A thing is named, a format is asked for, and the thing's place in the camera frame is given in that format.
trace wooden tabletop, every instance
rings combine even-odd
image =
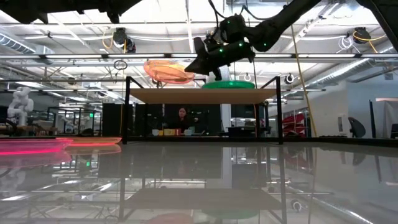
[[[132,89],[130,95],[148,104],[258,104],[275,89]]]

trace white wall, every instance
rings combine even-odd
[[[310,105],[313,113],[313,119],[317,129],[318,136],[337,136],[349,134],[348,99],[346,83],[341,82],[337,86],[328,86],[326,91],[308,93]],[[307,107],[305,100],[291,100],[287,105],[282,105],[282,112],[298,110]],[[276,106],[269,109],[269,115],[277,114]],[[338,130],[338,117],[343,118],[343,132]]]
[[[373,102],[376,137],[381,138],[384,108],[382,103],[376,103],[376,98],[398,97],[398,76],[394,75],[394,80],[385,80],[381,75],[360,83],[348,83],[347,90],[348,113],[365,127],[364,138],[372,137],[369,100]]]

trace yellow object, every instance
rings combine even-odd
[[[175,129],[165,129],[164,130],[164,136],[174,136],[175,135]]]

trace green disc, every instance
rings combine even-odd
[[[254,88],[254,84],[247,81],[230,80],[230,81],[215,81],[206,83],[202,88]]]

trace white robot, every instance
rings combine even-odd
[[[8,117],[13,118],[15,115],[18,116],[18,125],[25,126],[27,120],[27,112],[33,111],[33,100],[29,99],[28,94],[30,93],[29,87],[18,87],[17,91],[12,94],[14,99],[9,105],[7,113]]]

